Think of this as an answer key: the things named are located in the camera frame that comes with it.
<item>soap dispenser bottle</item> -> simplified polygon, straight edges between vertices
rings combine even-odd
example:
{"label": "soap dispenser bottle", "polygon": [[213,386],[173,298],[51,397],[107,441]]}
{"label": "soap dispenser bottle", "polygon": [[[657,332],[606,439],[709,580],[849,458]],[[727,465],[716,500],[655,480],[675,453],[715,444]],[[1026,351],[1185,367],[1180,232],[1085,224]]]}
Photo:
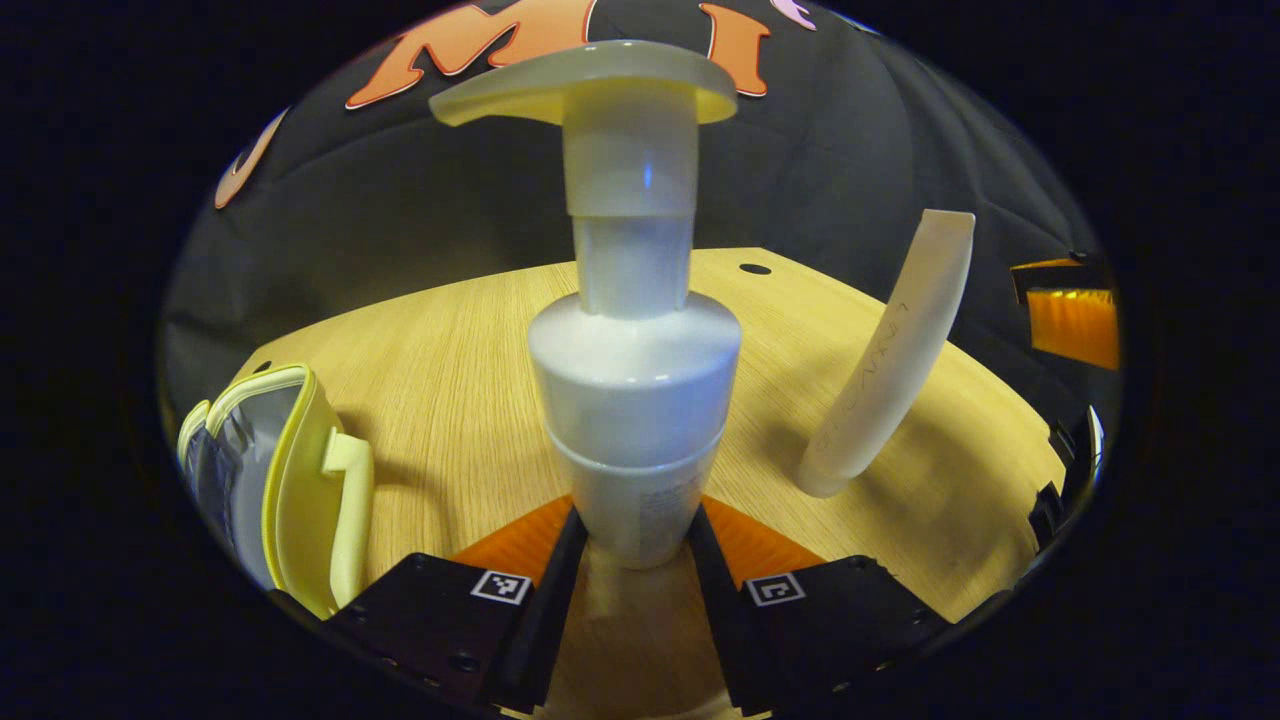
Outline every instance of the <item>soap dispenser bottle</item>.
{"label": "soap dispenser bottle", "polygon": [[486,115],[563,127],[579,292],[529,328],[544,423],[593,542],[623,568],[680,548],[728,415],[742,331],[689,292],[698,126],[737,110],[707,58],[595,42],[489,70],[430,99],[458,126]]}

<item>printed lettering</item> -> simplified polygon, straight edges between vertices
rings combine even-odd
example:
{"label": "printed lettering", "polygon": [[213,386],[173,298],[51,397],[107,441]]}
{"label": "printed lettering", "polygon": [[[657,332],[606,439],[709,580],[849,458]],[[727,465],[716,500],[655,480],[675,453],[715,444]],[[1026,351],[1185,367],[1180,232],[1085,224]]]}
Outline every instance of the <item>printed lettering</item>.
{"label": "printed lettering", "polygon": [[399,37],[369,83],[347,100],[347,109],[364,108],[417,85],[422,70],[413,63],[424,50],[436,69],[456,76],[512,28],[511,40],[489,55],[494,68],[586,45],[594,8],[595,0],[520,0],[493,15],[475,5],[436,15]]}
{"label": "printed lettering", "polygon": [[710,3],[699,3],[698,9],[712,18],[712,45],[707,56],[728,70],[739,92],[764,97],[768,86],[760,77],[760,41],[769,36],[769,28],[754,18]]}
{"label": "printed lettering", "polygon": [[773,5],[773,8],[777,12],[782,13],[783,15],[786,15],[788,19],[791,19],[791,22],[796,23],[797,26],[800,26],[800,27],[803,27],[805,29],[812,29],[812,31],[817,31],[818,29],[817,27],[814,27],[814,24],[812,22],[809,22],[809,20],[806,20],[806,19],[804,19],[804,18],[800,17],[800,13],[804,13],[804,14],[808,15],[809,10],[801,8],[800,5],[796,5],[795,0],[769,0],[769,4]]}

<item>white tube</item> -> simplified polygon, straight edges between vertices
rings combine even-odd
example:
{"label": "white tube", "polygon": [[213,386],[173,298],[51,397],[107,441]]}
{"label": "white tube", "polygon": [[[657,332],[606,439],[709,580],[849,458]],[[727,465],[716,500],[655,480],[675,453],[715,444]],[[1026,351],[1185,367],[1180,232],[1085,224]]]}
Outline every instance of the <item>white tube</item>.
{"label": "white tube", "polygon": [[974,223],[972,213],[924,211],[870,343],[800,461],[804,492],[845,489],[915,402],[960,307]]}

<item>wooden tabletop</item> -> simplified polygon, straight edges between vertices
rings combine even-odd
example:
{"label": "wooden tabletop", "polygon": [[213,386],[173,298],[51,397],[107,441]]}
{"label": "wooden tabletop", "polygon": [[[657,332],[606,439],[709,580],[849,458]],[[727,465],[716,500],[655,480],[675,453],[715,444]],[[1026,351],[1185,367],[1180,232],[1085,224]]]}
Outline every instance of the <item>wooden tabletop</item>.
{"label": "wooden tabletop", "polygon": [[[1036,555],[1036,492],[1061,489],[1064,473],[1025,401],[948,343],[867,473],[832,498],[809,497],[787,477],[884,305],[754,247],[695,250],[690,287],[742,324],[707,495],[824,559],[877,559],[950,621],[1012,585]],[[307,363],[347,432],[372,445],[370,580],[408,552],[449,557],[568,492],[541,427],[526,331],[576,290],[572,263],[435,287],[291,333],[244,364],[238,377],[268,360]],[[535,716],[740,716],[687,548],[632,571],[588,544]]]}

